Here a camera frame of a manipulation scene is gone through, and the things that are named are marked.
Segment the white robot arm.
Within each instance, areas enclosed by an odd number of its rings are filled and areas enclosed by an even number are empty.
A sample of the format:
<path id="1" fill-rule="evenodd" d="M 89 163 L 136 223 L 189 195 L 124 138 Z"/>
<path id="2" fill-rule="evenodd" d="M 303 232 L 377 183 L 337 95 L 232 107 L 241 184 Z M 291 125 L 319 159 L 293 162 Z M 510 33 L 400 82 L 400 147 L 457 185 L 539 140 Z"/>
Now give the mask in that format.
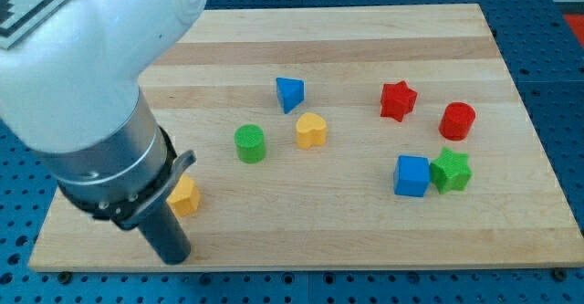
<path id="1" fill-rule="evenodd" d="M 131 229 L 193 162 L 177 157 L 139 75 L 207 0 L 1 0 L 1 118 L 97 219 Z"/>

